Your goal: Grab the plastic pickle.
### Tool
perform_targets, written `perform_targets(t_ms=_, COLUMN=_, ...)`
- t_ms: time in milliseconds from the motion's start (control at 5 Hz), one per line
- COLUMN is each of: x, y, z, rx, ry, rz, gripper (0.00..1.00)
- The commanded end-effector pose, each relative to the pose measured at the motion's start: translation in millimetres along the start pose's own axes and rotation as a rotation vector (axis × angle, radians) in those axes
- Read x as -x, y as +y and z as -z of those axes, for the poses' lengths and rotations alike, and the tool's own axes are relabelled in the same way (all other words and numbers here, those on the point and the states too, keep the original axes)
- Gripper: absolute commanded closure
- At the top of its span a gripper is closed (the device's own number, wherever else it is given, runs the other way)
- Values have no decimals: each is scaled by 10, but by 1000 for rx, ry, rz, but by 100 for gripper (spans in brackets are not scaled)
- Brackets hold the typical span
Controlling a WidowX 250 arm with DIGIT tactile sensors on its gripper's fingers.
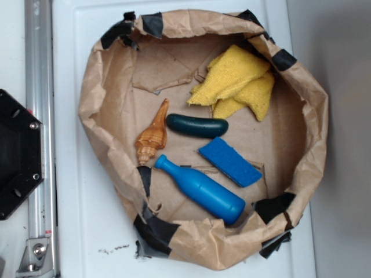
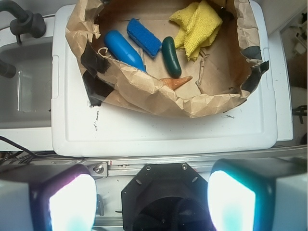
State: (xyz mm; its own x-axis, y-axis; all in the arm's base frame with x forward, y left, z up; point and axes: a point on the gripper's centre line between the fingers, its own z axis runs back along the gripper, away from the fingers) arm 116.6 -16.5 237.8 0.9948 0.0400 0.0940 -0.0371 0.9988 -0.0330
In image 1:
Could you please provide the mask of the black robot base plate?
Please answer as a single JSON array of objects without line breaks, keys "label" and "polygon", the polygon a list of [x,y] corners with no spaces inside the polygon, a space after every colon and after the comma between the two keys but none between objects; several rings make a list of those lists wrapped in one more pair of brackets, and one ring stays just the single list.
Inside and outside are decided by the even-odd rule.
[{"label": "black robot base plate", "polygon": [[43,181],[42,123],[1,90],[1,220]]}]

